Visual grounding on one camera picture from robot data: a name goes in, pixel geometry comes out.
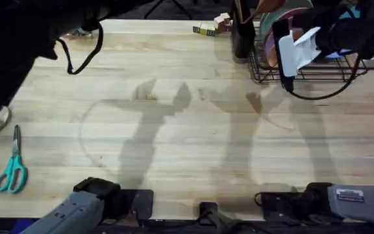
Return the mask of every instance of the butcher block tabletop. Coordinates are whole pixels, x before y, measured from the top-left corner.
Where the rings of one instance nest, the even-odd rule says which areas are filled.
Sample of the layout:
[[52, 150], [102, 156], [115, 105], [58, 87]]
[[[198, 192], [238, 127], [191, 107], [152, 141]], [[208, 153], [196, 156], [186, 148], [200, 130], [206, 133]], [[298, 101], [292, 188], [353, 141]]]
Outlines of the butcher block tabletop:
[[[0, 193], [0, 217], [41, 217], [87, 177], [155, 192], [153, 218], [193, 219], [217, 202], [260, 220], [253, 196], [309, 182], [374, 185], [374, 71], [346, 92], [303, 101], [259, 85], [232, 59], [229, 34], [192, 32], [194, 21], [110, 20], [103, 50], [79, 75], [39, 58], [0, 132], [0, 173], [21, 126], [27, 184]], [[96, 38], [69, 39], [75, 67]], [[328, 94], [341, 83], [304, 83]]]

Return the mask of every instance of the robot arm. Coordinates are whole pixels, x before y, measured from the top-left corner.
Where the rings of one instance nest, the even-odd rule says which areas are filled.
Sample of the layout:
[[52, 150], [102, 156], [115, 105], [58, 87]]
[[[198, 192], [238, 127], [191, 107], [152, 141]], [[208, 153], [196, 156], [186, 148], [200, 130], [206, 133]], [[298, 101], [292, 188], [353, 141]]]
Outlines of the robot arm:
[[21, 234], [84, 234], [104, 219], [125, 218], [136, 211], [139, 219], [152, 215], [153, 191], [123, 190], [118, 184], [89, 177], [49, 214]]
[[339, 224], [350, 218], [374, 223], [374, 186], [310, 183], [304, 192], [261, 192], [260, 201], [268, 222]]

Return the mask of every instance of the teal scissors handle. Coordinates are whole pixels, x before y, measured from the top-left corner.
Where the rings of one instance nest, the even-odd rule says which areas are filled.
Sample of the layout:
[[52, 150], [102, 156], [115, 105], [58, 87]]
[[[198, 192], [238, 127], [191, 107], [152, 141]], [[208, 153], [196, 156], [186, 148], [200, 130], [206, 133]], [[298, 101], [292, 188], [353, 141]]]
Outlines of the teal scissors handle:
[[11, 157], [5, 170], [0, 175], [0, 192], [7, 191], [15, 194], [24, 187], [26, 180], [27, 169], [22, 165], [21, 157], [19, 155]]

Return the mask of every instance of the wire basket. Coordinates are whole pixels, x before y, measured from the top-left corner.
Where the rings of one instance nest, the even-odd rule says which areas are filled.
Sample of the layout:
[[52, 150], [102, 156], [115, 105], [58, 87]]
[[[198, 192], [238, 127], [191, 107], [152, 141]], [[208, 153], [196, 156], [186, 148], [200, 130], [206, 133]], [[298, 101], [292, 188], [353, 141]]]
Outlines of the wire basket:
[[[249, 66], [252, 79], [258, 83], [280, 81], [278, 68], [269, 66], [265, 56], [264, 44], [259, 36], [259, 27], [255, 27], [255, 46], [249, 54]], [[350, 78], [357, 54], [344, 55], [340, 58], [325, 58], [321, 62], [312, 62], [298, 70], [295, 81], [309, 82], [346, 82]], [[374, 59], [362, 60], [356, 77], [374, 70]]]

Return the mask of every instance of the scissors blade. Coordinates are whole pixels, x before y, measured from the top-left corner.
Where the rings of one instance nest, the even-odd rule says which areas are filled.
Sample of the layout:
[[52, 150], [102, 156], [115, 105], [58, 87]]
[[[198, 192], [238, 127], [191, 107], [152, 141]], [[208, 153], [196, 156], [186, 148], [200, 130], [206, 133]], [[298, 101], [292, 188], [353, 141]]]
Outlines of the scissors blade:
[[21, 149], [21, 130], [19, 129], [19, 126], [16, 125], [14, 128], [14, 145], [12, 147], [12, 154], [19, 155], [19, 151]]

